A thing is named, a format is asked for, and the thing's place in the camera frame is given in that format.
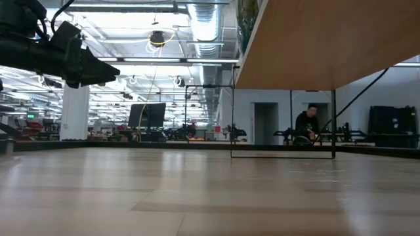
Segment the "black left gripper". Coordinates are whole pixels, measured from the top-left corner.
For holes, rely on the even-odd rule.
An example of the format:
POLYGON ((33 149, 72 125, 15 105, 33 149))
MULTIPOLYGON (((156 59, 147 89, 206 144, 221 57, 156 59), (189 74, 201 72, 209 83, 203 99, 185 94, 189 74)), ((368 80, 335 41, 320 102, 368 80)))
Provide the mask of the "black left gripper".
POLYGON ((103 86, 115 81, 120 70, 99 60, 87 47, 84 50, 83 75, 83 49, 79 38, 81 30, 73 24, 64 21, 49 41, 52 49, 49 58, 49 75, 61 77, 70 88, 78 89, 89 85, 103 86))

